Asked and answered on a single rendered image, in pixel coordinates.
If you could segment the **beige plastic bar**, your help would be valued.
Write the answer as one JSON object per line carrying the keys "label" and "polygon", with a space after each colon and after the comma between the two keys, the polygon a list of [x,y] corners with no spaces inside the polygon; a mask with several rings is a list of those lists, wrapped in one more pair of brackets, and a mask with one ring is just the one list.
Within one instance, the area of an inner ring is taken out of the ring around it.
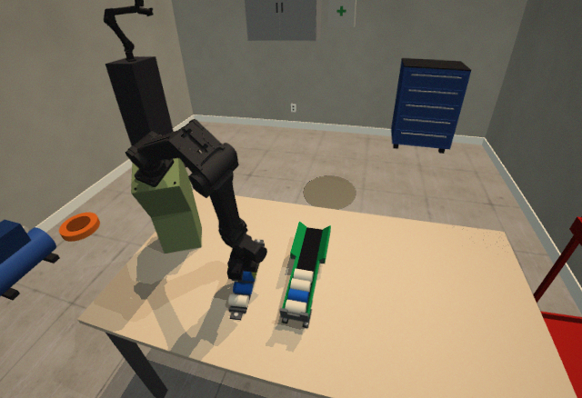
{"label": "beige plastic bar", "polygon": [[248,295],[241,295],[241,294],[230,294],[228,299],[228,305],[230,306],[238,306],[238,307],[246,307],[249,303],[249,296]]}
{"label": "beige plastic bar", "polygon": [[294,278],[299,279],[299,280],[310,281],[312,283],[313,272],[307,271],[307,270],[295,269]]}
{"label": "beige plastic bar", "polygon": [[296,290],[301,290],[301,291],[309,292],[310,291],[310,285],[311,285],[311,282],[310,281],[305,281],[305,280],[299,280],[299,279],[292,278],[290,288],[291,289],[296,289]]}
{"label": "beige plastic bar", "polygon": [[306,312],[306,303],[293,301],[293,300],[286,300],[286,308],[291,313],[305,313]]}

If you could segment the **blue plastic bar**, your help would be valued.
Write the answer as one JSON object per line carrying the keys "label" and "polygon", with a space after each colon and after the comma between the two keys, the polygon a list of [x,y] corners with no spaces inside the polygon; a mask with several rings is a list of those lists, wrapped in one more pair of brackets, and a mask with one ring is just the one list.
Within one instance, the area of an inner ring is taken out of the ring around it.
{"label": "blue plastic bar", "polygon": [[234,294],[252,294],[253,284],[235,282],[233,286]]}
{"label": "blue plastic bar", "polygon": [[302,303],[308,302],[309,292],[290,289],[288,293],[288,300],[298,301]]}
{"label": "blue plastic bar", "polygon": [[255,279],[253,278],[251,272],[244,272],[242,281],[254,282]]}

